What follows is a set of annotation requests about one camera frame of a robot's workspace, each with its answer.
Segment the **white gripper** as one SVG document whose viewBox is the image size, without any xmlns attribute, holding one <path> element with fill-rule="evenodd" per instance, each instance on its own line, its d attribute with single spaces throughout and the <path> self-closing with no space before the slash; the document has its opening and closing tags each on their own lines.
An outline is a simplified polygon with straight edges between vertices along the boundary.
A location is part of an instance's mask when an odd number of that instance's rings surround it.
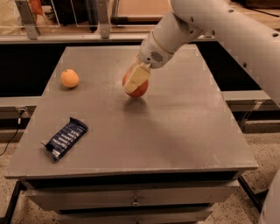
<svg viewBox="0 0 280 224">
<path fill-rule="evenodd" d="M 134 92 L 145 81 L 149 80 L 151 68 L 163 67 L 172 58 L 173 54 L 173 42 L 167 37 L 151 31 L 143 40 L 139 54 L 131 61 L 125 73 L 126 75 L 129 74 L 129 78 L 123 86 L 124 91 L 129 94 Z"/>
</svg>

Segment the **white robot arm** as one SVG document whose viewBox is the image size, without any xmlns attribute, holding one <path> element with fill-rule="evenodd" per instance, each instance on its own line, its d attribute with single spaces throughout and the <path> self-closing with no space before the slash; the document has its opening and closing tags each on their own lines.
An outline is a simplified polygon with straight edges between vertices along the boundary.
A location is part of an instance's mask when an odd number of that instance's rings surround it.
<svg viewBox="0 0 280 224">
<path fill-rule="evenodd" d="M 228 0 L 169 0 L 171 10 L 143 40 L 122 78 L 127 94 L 140 88 L 152 68 L 163 67 L 184 44 L 208 33 L 263 91 L 280 104 L 280 33 L 234 10 Z"/>
</svg>

